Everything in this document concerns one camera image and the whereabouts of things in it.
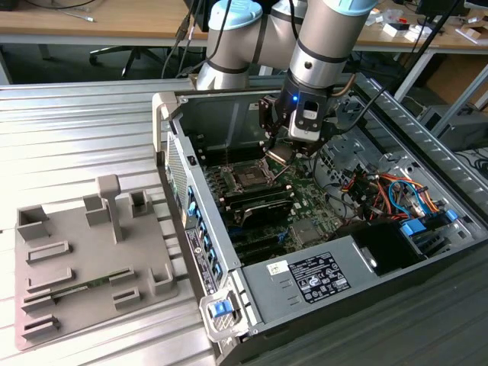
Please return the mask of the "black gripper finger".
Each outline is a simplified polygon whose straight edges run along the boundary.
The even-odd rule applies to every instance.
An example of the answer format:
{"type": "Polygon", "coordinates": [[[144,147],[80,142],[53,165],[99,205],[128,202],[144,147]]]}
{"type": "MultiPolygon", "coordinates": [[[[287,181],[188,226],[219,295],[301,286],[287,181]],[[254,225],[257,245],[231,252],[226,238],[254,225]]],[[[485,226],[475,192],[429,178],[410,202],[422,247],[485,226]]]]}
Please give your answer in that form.
{"type": "Polygon", "coordinates": [[[265,95],[258,101],[259,126],[268,138],[266,149],[272,149],[276,143],[283,122],[281,107],[279,99],[273,95],[265,95]]]}
{"type": "Polygon", "coordinates": [[[309,133],[309,136],[304,136],[301,138],[300,152],[305,156],[312,156],[314,153],[320,150],[325,143],[330,141],[331,138],[331,131],[311,132],[309,133]]]}

